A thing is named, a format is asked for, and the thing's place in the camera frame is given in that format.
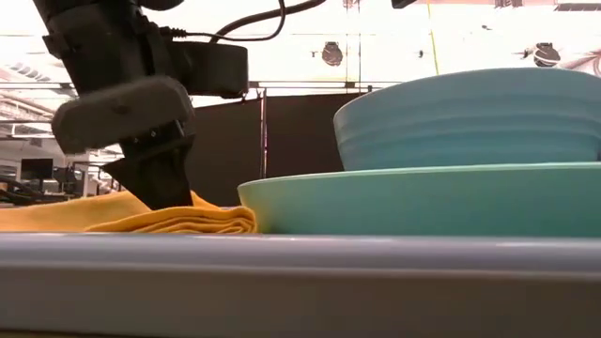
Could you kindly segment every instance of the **computer monitor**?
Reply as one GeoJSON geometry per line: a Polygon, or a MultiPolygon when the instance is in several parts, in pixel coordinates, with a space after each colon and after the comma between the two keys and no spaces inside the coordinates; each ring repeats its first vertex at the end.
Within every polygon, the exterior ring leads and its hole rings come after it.
{"type": "Polygon", "coordinates": [[[53,159],[22,159],[21,179],[52,179],[53,159]]]}

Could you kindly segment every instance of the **blue bowl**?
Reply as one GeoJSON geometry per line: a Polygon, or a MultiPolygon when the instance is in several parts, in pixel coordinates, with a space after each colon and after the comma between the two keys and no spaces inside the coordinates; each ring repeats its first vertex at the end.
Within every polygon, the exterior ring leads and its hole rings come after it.
{"type": "Polygon", "coordinates": [[[598,161],[601,79],[490,69],[398,84],[334,117],[345,169],[598,161]]]}
{"type": "Polygon", "coordinates": [[[239,186],[262,232],[601,237],[601,163],[492,164],[277,177],[239,186]]]}

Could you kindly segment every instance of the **yellow cloth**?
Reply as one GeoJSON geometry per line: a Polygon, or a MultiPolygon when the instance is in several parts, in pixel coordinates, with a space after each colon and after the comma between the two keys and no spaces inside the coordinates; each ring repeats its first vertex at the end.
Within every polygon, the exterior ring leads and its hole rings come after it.
{"type": "Polygon", "coordinates": [[[258,231],[246,207],[223,210],[193,193],[193,207],[152,211],[130,192],[64,203],[0,209],[0,231],[248,234],[258,231]]]}

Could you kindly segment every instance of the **black curtain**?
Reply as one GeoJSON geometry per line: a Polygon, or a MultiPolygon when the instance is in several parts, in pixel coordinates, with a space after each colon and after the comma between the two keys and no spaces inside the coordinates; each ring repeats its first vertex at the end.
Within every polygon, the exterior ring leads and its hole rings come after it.
{"type": "Polygon", "coordinates": [[[260,178],[260,100],[196,108],[194,128],[191,188],[220,207],[239,205],[237,186],[260,178]]]}
{"type": "Polygon", "coordinates": [[[267,177],[343,171],[334,114],[360,94],[267,97],[267,177]]]}

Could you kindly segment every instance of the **folded cloth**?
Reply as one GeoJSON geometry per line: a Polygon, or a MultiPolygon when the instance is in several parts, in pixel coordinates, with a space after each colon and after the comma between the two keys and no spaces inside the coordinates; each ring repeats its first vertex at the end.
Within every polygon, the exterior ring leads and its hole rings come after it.
{"type": "Polygon", "coordinates": [[[134,232],[248,234],[258,232],[246,207],[221,209],[193,193],[193,207],[150,210],[130,192],[64,203],[0,209],[0,232],[134,232]]]}

